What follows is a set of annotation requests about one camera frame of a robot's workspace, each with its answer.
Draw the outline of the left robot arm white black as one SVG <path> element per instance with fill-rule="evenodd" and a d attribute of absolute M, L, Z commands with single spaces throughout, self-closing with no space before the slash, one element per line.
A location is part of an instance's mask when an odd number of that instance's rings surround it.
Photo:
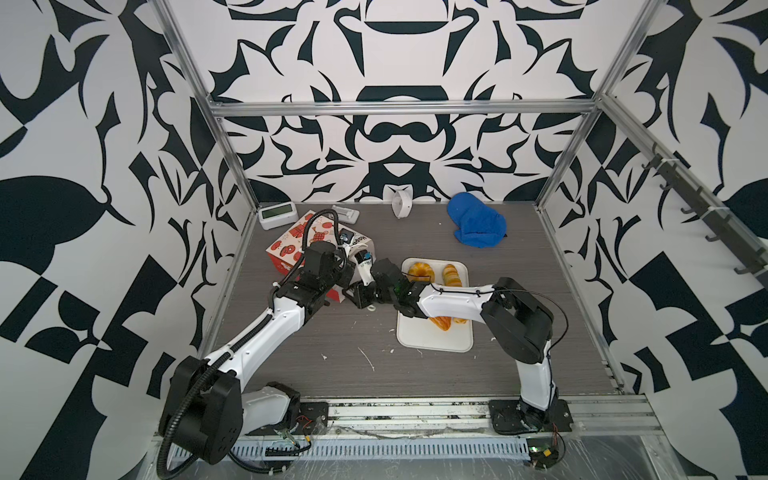
<path fill-rule="evenodd" d="M 349 250 L 327 241 L 305 247 L 268 294 L 267 308 L 234 339 L 176 368 L 159 421 L 156 473 L 174 479 L 198 460 L 216 464 L 246 430 L 284 422 L 293 396 L 268 387 L 250 401 L 244 387 L 293 333 L 326 305 L 327 293 L 354 273 Z"/>

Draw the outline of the brown triangular fake pastry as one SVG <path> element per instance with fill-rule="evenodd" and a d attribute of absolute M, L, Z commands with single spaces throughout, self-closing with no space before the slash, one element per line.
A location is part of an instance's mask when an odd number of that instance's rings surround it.
<path fill-rule="evenodd" d="M 453 318 L 448 316 L 430 317 L 429 320 L 442 331 L 448 331 L 453 324 Z"/>

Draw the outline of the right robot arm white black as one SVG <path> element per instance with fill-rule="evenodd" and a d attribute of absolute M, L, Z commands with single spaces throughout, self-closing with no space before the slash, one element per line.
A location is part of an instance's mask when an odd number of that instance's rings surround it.
<path fill-rule="evenodd" d="M 554 403 L 557 387 L 550 360 L 554 315 L 515 280 L 501 277 L 480 287 L 445 286 L 408 275 L 381 259 L 343 293 L 362 309 L 388 304 L 408 318 L 451 317 L 486 325 L 516 362 L 522 409 L 544 414 Z"/>

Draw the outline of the yellow fake bread bun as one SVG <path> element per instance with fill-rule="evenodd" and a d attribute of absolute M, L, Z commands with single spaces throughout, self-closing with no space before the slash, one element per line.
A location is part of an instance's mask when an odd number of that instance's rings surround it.
<path fill-rule="evenodd" d="M 426 262 L 413 263 L 407 271 L 407 276 L 412 281 L 435 281 L 435 272 L 433 268 Z"/>

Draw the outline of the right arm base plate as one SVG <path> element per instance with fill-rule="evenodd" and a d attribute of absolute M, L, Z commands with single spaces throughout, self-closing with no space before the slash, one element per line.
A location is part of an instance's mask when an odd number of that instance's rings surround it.
<path fill-rule="evenodd" d="M 488 408 L 491 426 L 499 435 L 572 431 L 573 417 L 562 399 L 555 399 L 546 411 L 521 400 L 490 400 Z"/>

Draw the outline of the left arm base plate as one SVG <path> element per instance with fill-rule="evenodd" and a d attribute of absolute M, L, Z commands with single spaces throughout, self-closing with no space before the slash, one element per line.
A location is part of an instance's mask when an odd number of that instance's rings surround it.
<path fill-rule="evenodd" d="M 330 404 L 326 401 L 304 401 L 302 400 L 298 407 L 298 413 L 295 415 L 295 421 L 291 425 L 289 432 L 292 435 L 303 437 L 304 435 L 319 435 L 327 430 L 329 419 Z M 276 426 L 268 425 L 258 429 L 244 429 L 244 436 L 267 436 L 277 435 Z"/>

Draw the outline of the red white paper bag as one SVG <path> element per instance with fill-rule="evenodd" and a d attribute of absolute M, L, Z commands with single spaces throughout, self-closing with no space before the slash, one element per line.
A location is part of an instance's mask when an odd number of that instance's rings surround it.
<path fill-rule="evenodd" d="M 348 258 L 354 267 L 354 274 L 350 284 L 347 287 L 334 287 L 326 295 L 326 300 L 330 299 L 341 302 L 346 298 L 350 298 L 351 284 L 362 280 L 367 285 L 373 280 L 371 275 L 371 267 L 375 261 L 373 240 L 364 234 L 343 226 L 332 209 L 323 209 L 318 212 L 311 211 L 306 214 L 288 232 L 284 233 L 270 245 L 267 253 L 278 268 L 278 271 L 285 277 L 297 263 L 305 249 L 319 241 L 326 241 L 335 246 L 342 247 L 348 254 Z M 273 285 L 269 295 L 271 307 L 272 291 L 278 282 Z"/>

